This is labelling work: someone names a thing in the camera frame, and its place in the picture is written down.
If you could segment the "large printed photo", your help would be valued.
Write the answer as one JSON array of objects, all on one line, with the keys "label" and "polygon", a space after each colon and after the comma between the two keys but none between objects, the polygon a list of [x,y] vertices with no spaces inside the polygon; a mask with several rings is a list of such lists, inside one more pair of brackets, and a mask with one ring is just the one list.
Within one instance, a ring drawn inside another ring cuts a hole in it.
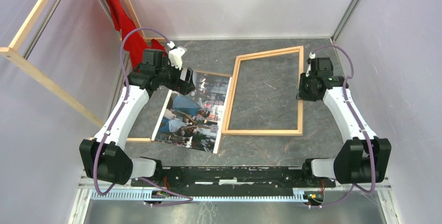
[{"label": "large printed photo", "polygon": [[152,141],[217,154],[231,76],[196,70],[192,79],[188,94],[168,92]]}]

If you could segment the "light wooden picture frame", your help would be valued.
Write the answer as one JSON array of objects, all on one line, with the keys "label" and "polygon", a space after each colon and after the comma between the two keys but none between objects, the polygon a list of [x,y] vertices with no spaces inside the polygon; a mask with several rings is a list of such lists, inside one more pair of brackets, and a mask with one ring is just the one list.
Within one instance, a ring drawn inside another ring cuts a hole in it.
[{"label": "light wooden picture frame", "polygon": [[304,47],[236,57],[222,135],[302,136],[304,104],[295,98]]}]

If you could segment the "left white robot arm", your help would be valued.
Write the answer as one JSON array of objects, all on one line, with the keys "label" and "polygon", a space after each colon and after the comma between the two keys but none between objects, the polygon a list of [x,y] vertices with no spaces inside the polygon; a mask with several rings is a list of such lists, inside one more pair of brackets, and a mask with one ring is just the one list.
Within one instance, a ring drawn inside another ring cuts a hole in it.
[{"label": "left white robot arm", "polygon": [[195,89],[193,70],[182,66],[186,51],[181,46],[168,54],[150,48],[143,51],[141,62],[128,73],[121,97],[107,121],[93,139],[84,139],[79,146],[88,178],[120,185],[138,177],[151,186],[163,182],[164,173],[158,160],[131,159],[124,149],[138,114],[153,92],[164,86],[187,95]]}]

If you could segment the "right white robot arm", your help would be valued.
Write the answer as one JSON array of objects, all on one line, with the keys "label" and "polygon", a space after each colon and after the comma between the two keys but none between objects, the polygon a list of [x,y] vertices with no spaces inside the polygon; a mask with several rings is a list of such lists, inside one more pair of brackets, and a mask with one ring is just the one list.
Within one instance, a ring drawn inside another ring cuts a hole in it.
[{"label": "right white robot arm", "polygon": [[308,69],[300,75],[297,98],[322,101],[330,110],[344,144],[335,158],[309,158],[303,164],[301,180],[307,186],[322,178],[341,184],[383,182],[391,153],[391,143],[380,138],[366,124],[352,100],[343,76],[334,75],[330,58],[309,58]]}]

